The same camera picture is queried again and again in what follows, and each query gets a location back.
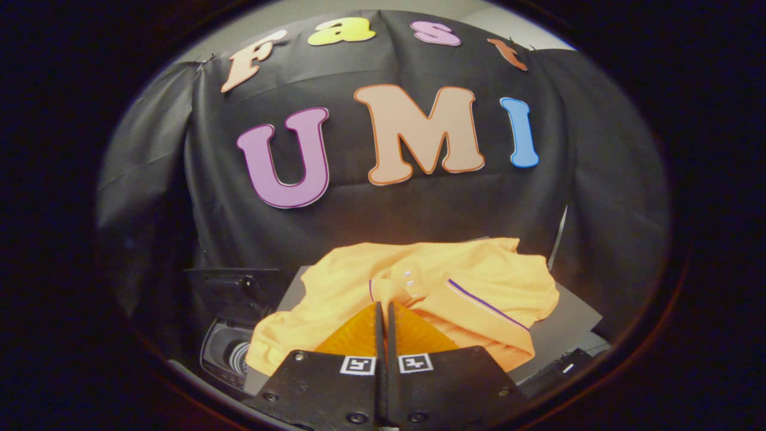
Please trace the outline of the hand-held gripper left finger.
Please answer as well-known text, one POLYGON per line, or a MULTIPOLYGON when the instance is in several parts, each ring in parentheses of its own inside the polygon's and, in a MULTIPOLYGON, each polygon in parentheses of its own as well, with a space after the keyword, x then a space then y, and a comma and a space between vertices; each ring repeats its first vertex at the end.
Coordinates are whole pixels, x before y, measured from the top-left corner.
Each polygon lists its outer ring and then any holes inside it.
POLYGON ((380 303, 363 308, 315 350, 293 350, 244 405, 285 428, 375 430, 384 381, 380 303))

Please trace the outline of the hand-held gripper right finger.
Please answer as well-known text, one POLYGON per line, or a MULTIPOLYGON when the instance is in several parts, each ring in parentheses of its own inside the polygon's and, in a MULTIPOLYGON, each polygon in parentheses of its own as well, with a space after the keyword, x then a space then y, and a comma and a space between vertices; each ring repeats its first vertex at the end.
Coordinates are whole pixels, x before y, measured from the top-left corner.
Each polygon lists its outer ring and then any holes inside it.
POLYGON ((399 429, 490 429, 527 397, 481 346, 457 348, 429 322, 389 303, 386 423, 399 429))

